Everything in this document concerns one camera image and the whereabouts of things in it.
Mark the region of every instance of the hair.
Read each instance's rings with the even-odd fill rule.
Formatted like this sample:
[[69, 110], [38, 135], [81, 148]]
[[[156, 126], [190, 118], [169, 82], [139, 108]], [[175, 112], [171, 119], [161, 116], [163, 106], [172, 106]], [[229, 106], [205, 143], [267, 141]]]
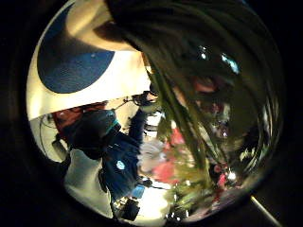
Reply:
[[[214, 77], [220, 77], [228, 85], [228, 91], [223, 89], [222, 93], [231, 108], [230, 136], [244, 134], [257, 124], [261, 151], [265, 109], [271, 121], [271, 146], [275, 146], [282, 122], [284, 91], [280, 57], [266, 26], [243, 1], [106, 2], [124, 39], [146, 55], [152, 69], [151, 82], [159, 91], [164, 111], [172, 115], [187, 143], [191, 141], [191, 150], [197, 148], [192, 138], [202, 139], [199, 123], [211, 141], [218, 143], [207, 118], [192, 100], [195, 96], [192, 81]], [[184, 95], [187, 112], [177, 104], [168, 85], [172, 82]], [[215, 101], [218, 96], [211, 96], [210, 102]], [[206, 143], [201, 148], [211, 152], [205, 146]], [[203, 154], [194, 157], [198, 162], [205, 158]]]
[[164, 144], [156, 139], [147, 141], [140, 146], [139, 165], [146, 173], [166, 161], [163, 153]]

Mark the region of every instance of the light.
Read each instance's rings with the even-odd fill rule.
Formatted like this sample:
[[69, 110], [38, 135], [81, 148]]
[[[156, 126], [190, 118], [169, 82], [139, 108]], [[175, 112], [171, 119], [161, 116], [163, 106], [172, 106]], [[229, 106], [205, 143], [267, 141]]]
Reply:
[[236, 173], [234, 172], [230, 172], [227, 176], [228, 180], [231, 180], [231, 181], [235, 181], [237, 176], [236, 176]]
[[201, 58], [206, 60], [207, 59], [207, 55], [206, 55], [206, 48], [204, 46], [199, 45], [199, 48], [201, 50]]
[[124, 170], [124, 169], [125, 169], [125, 165], [124, 165], [124, 163], [121, 162], [121, 161], [117, 161], [117, 162], [116, 162], [116, 167], [117, 167], [118, 169], [120, 169], [120, 170]]
[[171, 128], [172, 128], [172, 129], [177, 128], [177, 124], [176, 124], [175, 121], [171, 121]]
[[234, 73], [238, 74], [240, 72], [239, 67], [236, 64], [236, 62], [233, 61], [232, 59], [229, 59], [225, 54], [222, 54], [222, 61], [224, 61], [226, 64], [228, 64]]

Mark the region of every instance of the person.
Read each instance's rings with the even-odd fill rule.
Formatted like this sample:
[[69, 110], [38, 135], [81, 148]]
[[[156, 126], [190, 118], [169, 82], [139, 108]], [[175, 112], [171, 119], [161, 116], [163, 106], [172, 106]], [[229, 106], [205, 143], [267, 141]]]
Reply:
[[[138, 97], [141, 105], [149, 105], [154, 98], [149, 92]], [[113, 110], [94, 110], [68, 125], [73, 130], [62, 129], [64, 137], [68, 138], [71, 154], [80, 150], [85, 159], [101, 163], [98, 180], [103, 191], [109, 190], [113, 201], [130, 195], [140, 181], [137, 155], [147, 117], [148, 113], [138, 108], [131, 119], [129, 132], [125, 134], [119, 131], [121, 126]]]
[[74, 123], [77, 122], [84, 113], [105, 110], [107, 103], [108, 101], [97, 102], [52, 113], [51, 115], [58, 130], [58, 139], [62, 139], [69, 145], [71, 140], [69, 135], [71, 135], [71, 131], [74, 130], [76, 125]]
[[138, 155], [140, 171], [150, 174], [155, 167], [166, 162], [167, 158], [163, 149], [164, 143], [158, 139], [152, 139], [142, 144]]

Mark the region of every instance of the long hair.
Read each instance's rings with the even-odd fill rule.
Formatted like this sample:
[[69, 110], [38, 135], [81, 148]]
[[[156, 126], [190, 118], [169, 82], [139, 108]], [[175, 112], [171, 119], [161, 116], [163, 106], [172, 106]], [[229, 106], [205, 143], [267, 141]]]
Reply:
[[[258, 151], [264, 129], [274, 148], [282, 125], [283, 75], [275, 42], [258, 16], [239, 0], [108, 0], [123, 37], [151, 64], [151, 82], [163, 109], [177, 123], [197, 166], [207, 154], [226, 159], [197, 99], [229, 103], [229, 140], [258, 126]], [[213, 94], [196, 94], [195, 79], [221, 79]], [[187, 107], [177, 101], [179, 89]], [[213, 148], [201, 135], [203, 127]]]

